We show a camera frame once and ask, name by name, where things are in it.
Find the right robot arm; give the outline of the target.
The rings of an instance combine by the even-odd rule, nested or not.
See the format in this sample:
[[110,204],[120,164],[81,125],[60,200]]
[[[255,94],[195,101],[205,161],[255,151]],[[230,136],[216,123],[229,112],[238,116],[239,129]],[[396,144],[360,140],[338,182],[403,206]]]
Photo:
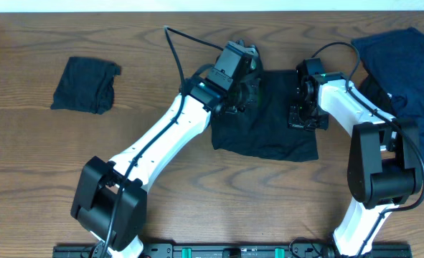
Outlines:
[[352,199],[323,257],[401,254],[399,247],[375,249],[372,242],[390,214],[412,210],[424,199],[418,126],[379,109],[341,72],[297,75],[289,126],[324,128],[322,119],[330,115],[351,138],[347,184]]

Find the black shorts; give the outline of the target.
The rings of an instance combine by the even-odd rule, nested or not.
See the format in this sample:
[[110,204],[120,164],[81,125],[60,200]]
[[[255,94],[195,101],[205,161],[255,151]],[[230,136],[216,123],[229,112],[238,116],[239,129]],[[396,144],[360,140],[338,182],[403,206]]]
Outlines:
[[317,160],[315,132],[288,126],[297,84],[295,70],[265,71],[256,107],[211,122],[213,148],[278,161]]

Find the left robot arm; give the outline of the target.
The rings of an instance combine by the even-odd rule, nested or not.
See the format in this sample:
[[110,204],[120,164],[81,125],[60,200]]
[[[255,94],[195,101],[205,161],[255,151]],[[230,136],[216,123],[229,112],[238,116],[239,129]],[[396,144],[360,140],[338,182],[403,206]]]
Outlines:
[[261,77],[256,71],[226,77],[205,65],[185,79],[167,112],[135,143],[109,161],[94,156],[83,166],[70,213],[98,238],[92,257],[141,255],[152,184],[214,116],[255,103]]

